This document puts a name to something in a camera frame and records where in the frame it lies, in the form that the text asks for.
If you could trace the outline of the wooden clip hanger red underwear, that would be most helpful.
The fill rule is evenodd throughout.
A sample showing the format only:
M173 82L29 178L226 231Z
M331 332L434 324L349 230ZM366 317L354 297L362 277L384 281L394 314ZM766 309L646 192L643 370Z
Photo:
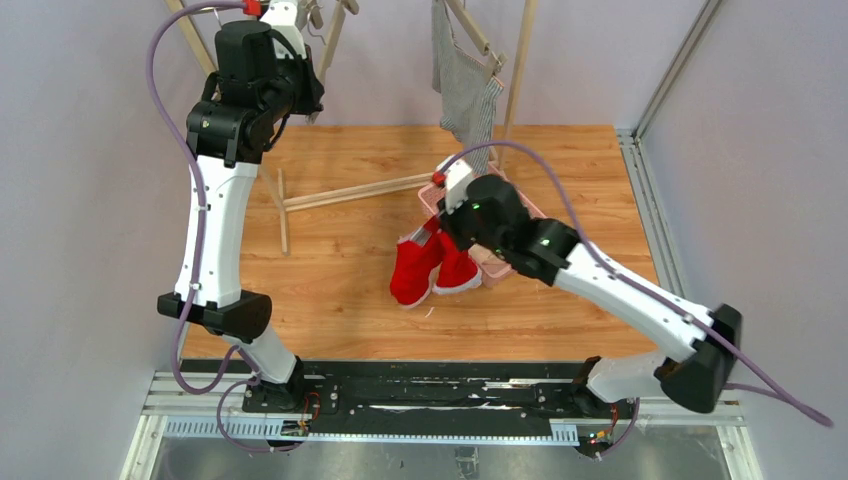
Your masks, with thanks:
M306 11L307 32L313 37L319 38L324 44L323 54L316 70L316 76L320 83L324 86L324 89L327 89L327 72L340 44L341 33L346 17L349 14L357 15L359 13L359 2L356 0L338 0L333 9L327 31L323 34L318 32L318 29L322 28L324 25L318 2L308 1Z

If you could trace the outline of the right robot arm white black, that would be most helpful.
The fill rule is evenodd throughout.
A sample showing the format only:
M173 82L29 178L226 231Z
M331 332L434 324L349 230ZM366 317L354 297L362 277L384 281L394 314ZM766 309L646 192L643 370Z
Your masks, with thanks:
M736 362L741 314L676 296L604 255L553 218L532 217L516 188L494 174L451 167L437 173L445 196L442 228L460 250L489 250L516 273L582 297L639 330L649 354L585 361L572 388L576 403L612 404L663 394L696 413L714 411Z

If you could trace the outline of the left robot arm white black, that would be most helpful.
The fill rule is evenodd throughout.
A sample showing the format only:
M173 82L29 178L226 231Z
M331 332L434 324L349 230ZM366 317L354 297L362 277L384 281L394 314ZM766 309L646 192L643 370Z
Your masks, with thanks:
M228 22L215 35L218 70L186 119L193 208L184 263L159 314L202 326L253 363L253 398L292 411L306 398L304 366L270 324L272 300L241 286L239 261L249 196L263 155L292 115L321 110L323 85L295 26Z

